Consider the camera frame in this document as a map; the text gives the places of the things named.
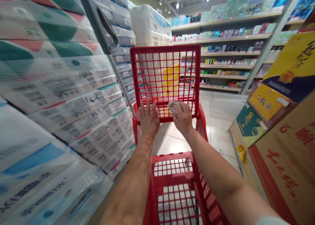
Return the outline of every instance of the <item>cardboard box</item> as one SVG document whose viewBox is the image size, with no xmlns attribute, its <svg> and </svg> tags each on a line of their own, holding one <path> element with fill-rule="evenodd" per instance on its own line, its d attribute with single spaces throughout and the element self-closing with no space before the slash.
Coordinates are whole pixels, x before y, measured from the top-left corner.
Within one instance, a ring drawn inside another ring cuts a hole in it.
<svg viewBox="0 0 315 225">
<path fill-rule="evenodd" d="M 262 83 L 248 98 L 251 106 L 271 126 L 276 125 L 283 117 L 292 111 L 297 105 L 286 96 Z"/>
<path fill-rule="evenodd" d="M 74 99 L 55 104 L 28 117 L 43 126 L 49 132 L 67 126 L 68 124 L 93 113 L 102 106 L 119 99 L 121 90 L 117 83 L 86 93 Z"/>
<path fill-rule="evenodd" d="M 250 148 L 269 129 L 248 102 L 238 114 L 236 122 L 247 148 Z"/>
<path fill-rule="evenodd" d="M 314 224 L 315 93 L 249 149 L 272 208 L 290 224 Z"/>
<path fill-rule="evenodd" d="M 299 103 L 315 89 L 315 31 L 294 34 L 262 82 Z"/>
<path fill-rule="evenodd" d="M 86 16 L 28 0 L 0 0 L 0 3 L 0 39 L 98 42 Z"/>
</svg>

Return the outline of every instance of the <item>red shopping cart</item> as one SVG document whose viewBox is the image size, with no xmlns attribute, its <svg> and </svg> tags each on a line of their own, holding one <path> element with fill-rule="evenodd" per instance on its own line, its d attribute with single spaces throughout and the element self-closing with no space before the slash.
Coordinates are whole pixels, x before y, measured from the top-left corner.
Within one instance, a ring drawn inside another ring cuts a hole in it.
<svg viewBox="0 0 315 225">
<path fill-rule="evenodd" d="M 130 49 L 136 92 L 133 129 L 141 135 L 140 101 L 157 101 L 160 122 L 172 122 L 169 101 L 189 104 L 196 130 L 208 141 L 199 101 L 201 46 L 135 47 Z M 192 152 L 153 156 L 144 224 L 229 224 L 211 193 Z"/>
</svg>

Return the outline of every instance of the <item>tiled floor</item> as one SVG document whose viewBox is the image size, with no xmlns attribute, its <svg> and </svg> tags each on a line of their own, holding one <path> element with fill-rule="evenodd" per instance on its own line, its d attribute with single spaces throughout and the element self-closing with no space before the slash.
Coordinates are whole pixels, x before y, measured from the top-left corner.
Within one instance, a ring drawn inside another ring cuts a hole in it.
<svg viewBox="0 0 315 225">
<path fill-rule="evenodd" d="M 243 108 L 247 96 L 200 91 L 200 102 L 206 118 L 209 143 L 240 172 L 229 127 Z M 191 151 L 174 123 L 164 123 L 154 141 L 153 155 Z"/>
</svg>

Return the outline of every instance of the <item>stacked tissue packages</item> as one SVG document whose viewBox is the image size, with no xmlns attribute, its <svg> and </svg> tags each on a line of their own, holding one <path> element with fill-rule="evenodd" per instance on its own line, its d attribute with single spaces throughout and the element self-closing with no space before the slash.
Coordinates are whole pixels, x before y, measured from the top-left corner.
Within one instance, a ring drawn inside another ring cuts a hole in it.
<svg viewBox="0 0 315 225">
<path fill-rule="evenodd" d="M 98 167 L 1 97 L 0 106 L 1 224 L 67 224 L 101 183 L 105 197 L 113 181 Z"/>
<path fill-rule="evenodd" d="M 172 45 L 171 24 L 152 7 L 133 7 L 130 15 L 138 47 Z M 152 97 L 178 95 L 179 52 L 141 54 L 139 58 L 149 61 L 142 62 L 141 68 L 145 81 L 150 81 L 145 88 Z"/>
</svg>

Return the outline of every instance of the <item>yellow label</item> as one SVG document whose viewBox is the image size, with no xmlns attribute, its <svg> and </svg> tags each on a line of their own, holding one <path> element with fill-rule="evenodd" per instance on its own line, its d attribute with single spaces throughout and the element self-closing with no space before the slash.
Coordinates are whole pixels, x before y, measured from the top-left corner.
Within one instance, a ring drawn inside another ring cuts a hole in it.
<svg viewBox="0 0 315 225">
<path fill-rule="evenodd" d="M 290 99 L 268 87 L 261 84 L 249 98 L 250 103 L 268 121 L 281 108 L 285 108 Z"/>
</svg>

